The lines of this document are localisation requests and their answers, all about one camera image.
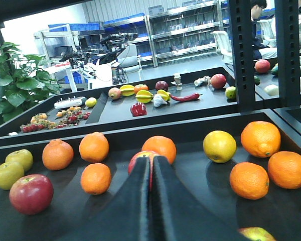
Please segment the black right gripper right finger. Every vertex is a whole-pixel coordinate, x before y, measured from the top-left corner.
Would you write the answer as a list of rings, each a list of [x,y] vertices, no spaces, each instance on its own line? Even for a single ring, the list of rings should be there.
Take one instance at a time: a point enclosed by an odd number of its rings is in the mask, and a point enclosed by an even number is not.
[[[153,161],[152,212],[155,240],[246,240],[187,190],[164,156]]]

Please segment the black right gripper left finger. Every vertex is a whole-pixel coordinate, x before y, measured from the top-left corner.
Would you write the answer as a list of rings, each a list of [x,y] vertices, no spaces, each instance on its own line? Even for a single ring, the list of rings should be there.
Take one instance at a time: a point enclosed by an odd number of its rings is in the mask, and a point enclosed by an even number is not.
[[[150,240],[148,192],[151,162],[138,158],[119,191],[88,223],[65,240]]]

